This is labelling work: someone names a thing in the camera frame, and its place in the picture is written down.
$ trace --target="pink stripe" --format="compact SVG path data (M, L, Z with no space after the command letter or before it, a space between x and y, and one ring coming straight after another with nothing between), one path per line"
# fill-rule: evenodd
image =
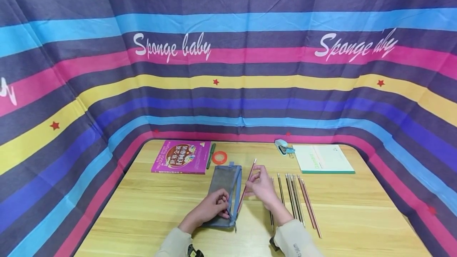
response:
M156 64L189 65L205 62L243 64L243 63L281 63L281 62L307 62L325 65L354 64L364 65L371 61L390 61L397 64L411 65L431 71L437 71L445 76L457 79L457 56L450 53L438 52L426 49L414 49L396 46L390 53L382 58L383 53L369 52L367 55L358 55L349 62L354 55L333 55L327 58L315 56L315 52L322 52L322 48L294 47L294 48L249 48L249 49L213 49L208 60L205 54L183 55L182 51L177 56L147 55L138 56L135 51L129 49L132 62L149 61Z
M39 100L63 86L73 77L93 71L112 70L124 65L130 65L127 52L61 61L52 68L10 84L10 88L14 88L17 106L14 106L6 98L3 100L0 98L0 117Z
M143 133L138 136L132 142L132 144L130 144L129 148L127 148L122 157L119 159L119 167L116 168L115 172L113 172L111 176L109 176L109 178L104 182L104 184L97 190L97 193L94 195L93 199L87 206L83 217L78 221L76 226L71 231L70 235L63 242L54 256L71 256L78 242L81 240L81 238L83 238L85 231L92 224L95 214L102 206L103 201L106 200L109 193L111 193L116 183L118 182L119 178L123 175L122 169L124 169L129 161L132 160L132 157L136 154L136 151L138 151L142 143L148 139L153 138L153 136L153 132Z
M317 57L315 51L323 51L322 48L296 47L296 48L250 48L250 49L213 49L208 60L204 54L195 56L184 56L180 51L177 56L171 56L166 62L166 56L151 55L138 56L135 51L118 52L108 55L68 59L59 62L51 69L47 69L33 76L12 83L14 88L17 106L14 106L8 99L0 100L0 117L14 110L24 107L33 101L39 100L49 92L59 88L69 79L94 71L113 70L134 62L149 61L158 64L189 65L196 63L276 63L276 62L310 62L319 64L346 64L352 58L349 55L334 55L329 59ZM384 60L403 65L412 65L431 71L437 71L447 77L457 80L457 56L425 49L414 49L396 46L384 58L382 53L369 53L366 56L357 56L351 64L364 65L370 61Z
M159 132L159 133L146 133L136 138L132 145L129 146L124 155L120 158L122 167L130 161L139 146L147 139L155 136L157 139L195 139L195 140L225 140L225 141L244 141L244 142L271 142L275 139L283 138L291 143L316 143L316 144L329 144L329 143L348 143L364 151L369 157L370 162L381 173L385 180L392 186L397 194L405 200L405 202L413 209L415 209L428 227L430 232L435 236L437 241L446 250L450 256L457 256L457 241L451 233L443 226L443 224L430 214L428 206L423 201L418 199L415 194L395 175L392 170L381 160L376 154L375 149L364 140L348 135L336 136L286 136L274 134L257 134L257 135L236 135L236 134L219 134L219 133L189 133L189 132ZM62 247L58 250L55 256L69 256L79 240L83 238L84 232L90 226L95 213L102 205L102 202L108 197L109 192L115 185L115 182L121 176L120 171L112 173L111 177L103 184L97 191L96 195L90 202L84 217L78 222L76 227L67 237Z

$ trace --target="person's right hand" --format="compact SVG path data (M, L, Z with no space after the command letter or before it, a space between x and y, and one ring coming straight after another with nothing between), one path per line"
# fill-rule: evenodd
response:
M255 195L263 202L265 208L270 210L270 206L279 200L273 182L264 165L255 165L253 170L258 172L253 173L250 180L246 182L248 189L246 195Z

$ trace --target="pink book cover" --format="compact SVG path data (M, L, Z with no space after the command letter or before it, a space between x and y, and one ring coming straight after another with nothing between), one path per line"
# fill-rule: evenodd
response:
M166 140L151 172L204 174L211 142Z

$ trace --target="wooden table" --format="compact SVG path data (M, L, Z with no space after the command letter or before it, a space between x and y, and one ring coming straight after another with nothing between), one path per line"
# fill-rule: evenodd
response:
M153 256L168 232L207 194L214 164L205 175L151 173L162 140L144 145L128 173L79 248L76 256ZM303 197L307 230L327 257L430 256L358 152L341 146L355 174L302 174L322 230L312 229ZM217 143L228 161L243 166L243 183L254 158L275 178L282 174L285 200L290 200L284 173L299 174L296 159L283 157L273 143ZM269 213L250 197L243 203L237 233L199 229L194 245L205 256L283 256L269 245Z

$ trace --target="pencil case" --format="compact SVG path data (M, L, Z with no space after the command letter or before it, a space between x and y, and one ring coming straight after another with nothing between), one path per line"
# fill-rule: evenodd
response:
M241 192L241 170L242 167L230 162L228 166L216 166L214 168L213 178L209 186L208 194L224 188L229 194L228 212L229 219L225 219L216 215L212 220L202 224L202 227L226 227L231 228L235 226L237 219L237 208L240 203Z

